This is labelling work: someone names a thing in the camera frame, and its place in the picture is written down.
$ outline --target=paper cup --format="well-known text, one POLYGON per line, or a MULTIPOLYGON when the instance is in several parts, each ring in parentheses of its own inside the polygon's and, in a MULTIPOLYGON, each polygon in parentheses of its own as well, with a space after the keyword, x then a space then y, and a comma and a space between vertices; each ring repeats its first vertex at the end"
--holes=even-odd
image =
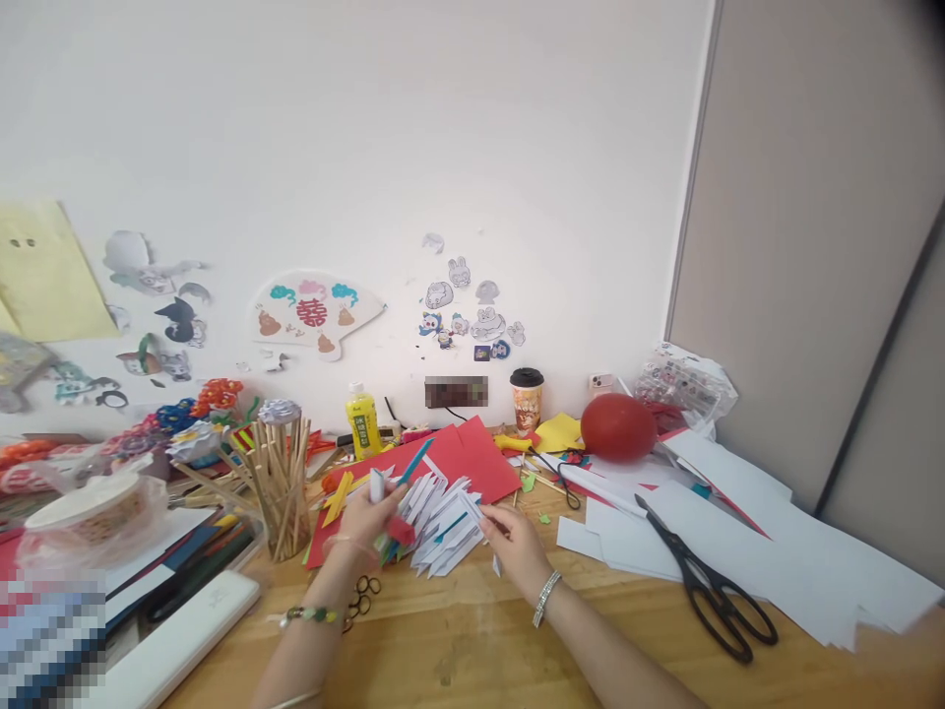
POLYGON ((515 407, 515 427, 519 436, 535 432, 541 423, 541 386, 544 377, 537 369, 523 367, 512 372, 512 400, 515 407))

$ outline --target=white wall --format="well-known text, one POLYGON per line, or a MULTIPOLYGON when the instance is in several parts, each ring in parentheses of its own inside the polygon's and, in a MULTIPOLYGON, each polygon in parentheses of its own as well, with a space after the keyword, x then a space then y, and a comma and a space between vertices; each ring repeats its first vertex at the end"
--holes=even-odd
MULTIPOLYGON (((213 265, 197 279, 217 299, 208 346, 188 348, 199 378, 238 374, 259 347, 241 332, 257 288, 302 266, 389 304, 339 362, 304 350, 242 376, 318 425, 345 425, 353 379, 404 422, 446 423, 423 407, 428 373, 487 373, 486 422, 511 420, 523 365, 545 373, 547 411, 578 414, 589 373, 635 372, 661 334, 711 14, 711 0, 4 2, 0 197, 59 199, 106 300, 135 316, 126 342, 52 349, 133 403, 196 393, 114 359, 166 324, 101 265, 108 236, 132 229, 160 261, 213 265), (446 238, 439 259, 419 248, 428 231, 446 238), (526 326, 504 362, 416 334, 417 300, 460 254, 526 326)), ((28 397, 0 432, 126 423, 57 407, 50 382, 28 397)))

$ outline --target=beige partition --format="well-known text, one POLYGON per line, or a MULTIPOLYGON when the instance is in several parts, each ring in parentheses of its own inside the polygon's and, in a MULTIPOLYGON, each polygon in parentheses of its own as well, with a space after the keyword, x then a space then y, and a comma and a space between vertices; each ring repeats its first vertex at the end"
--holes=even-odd
POLYGON ((808 510, 945 193, 945 82, 905 7, 722 10, 668 334, 738 388, 722 442, 808 510))

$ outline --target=black scissors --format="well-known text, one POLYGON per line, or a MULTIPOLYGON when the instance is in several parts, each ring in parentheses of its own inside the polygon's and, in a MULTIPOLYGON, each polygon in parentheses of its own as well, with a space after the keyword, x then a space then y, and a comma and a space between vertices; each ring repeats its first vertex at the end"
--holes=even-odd
POLYGON ((342 633, 347 633, 354 625, 354 619, 359 615, 367 615, 371 612, 371 597, 368 592, 375 596, 381 592, 381 580, 373 576, 361 576, 354 586, 357 593, 357 600, 351 601, 347 605, 347 617, 345 618, 345 627, 342 633))
MULTIPOLYGON (((573 465, 578 468, 580 468, 580 466, 578 466, 577 463, 568 463, 567 461, 558 461, 557 466, 553 466, 550 463, 548 463, 547 459, 543 455, 538 453, 533 447, 529 448, 529 452, 532 453, 532 455, 540 458, 541 461, 548 467, 548 470, 553 470, 555 475, 558 476, 558 482, 561 483, 561 488, 564 490, 564 501, 568 503, 568 507, 570 507, 571 509, 575 511, 581 509, 581 500, 574 493, 574 490, 572 490, 568 486, 568 481, 565 480, 563 475, 561 475, 561 466, 563 465, 573 465)), ((584 455, 584 451, 580 451, 573 448, 569 448, 568 450, 563 450, 563 451, 555 451, 555 453, 567 453, 569 456, 573 453, 579 453, 581 455, 584 455)))
POLYGON ((657 530, 662 540, 666 542, 666 546, 669 547, 672 555, 676 557, 679 568, 682 569, 682 583, 686 587, 686 594, 689 596, 689 602, 692 604, 692 607, 696 610, 696 615, 699 616, 699 619, 702 620, 702 624, 706 626, 706 629, 709 630, 716 641, 722 645, 724 650, 735 660, 744 665, 750 663, 754 658, 754 654, 751 652, 751 646, 748 645, 748 641, 745 640, 745 637, 732 622, 733 618, 741 623, 741 626, 757 640, 765 643, 765 645, 777 644, 778 631, 775 629, 774 624, 771 623, 771 619, 768 615, 761 610, 757 602, 746 594, 740 586, 736 586, 730 579, 722 576, 721 573, 696 556, 679 538, 679 535, 674 534, 666 527, 662 519, 657 516, 657 513, 650 509, 650 505, 647 504, 647 501, 643 499, 643 497, 640 495, 634 496, 637 499, 637 504, 647 511, 647 519, 650 520, 650 524, 657 530), (728 594, 725 592, 726 589, 733 591, 737 596, 741 596, 741 598, 758 613, 758 616, 764 621, 765 625, 768 626, 767 634, 763 634, 742 614, 731 601, 731 598, 728 597, 728 594), (712 610, 716 612, 716 615, 722 621, 722 625, 725 626, 728 634, 737 642, 737 647, 729 643, 728 640, 716 630, 709 619, 706 618, 702 608, 696 603, 696 596, 702 596, 706 603, 712 607, 712 610))

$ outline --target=yellow paper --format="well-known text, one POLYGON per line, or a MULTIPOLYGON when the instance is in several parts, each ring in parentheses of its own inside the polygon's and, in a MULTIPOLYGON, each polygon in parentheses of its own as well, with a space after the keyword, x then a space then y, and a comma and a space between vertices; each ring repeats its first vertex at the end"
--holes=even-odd
POLYGON ((53 200, 0 202, 0 328, 33 342, 118 337, 53 200))
POLYGON ((572 419, 567 414, 558 414, 554 419, 545 421, 535 429, 535 433, 541 436, 541 443, 535 449, 538 453, 562 451, 568 448, 584 450, 584 443, 578 440, 581 437, 581 422, 572 419))

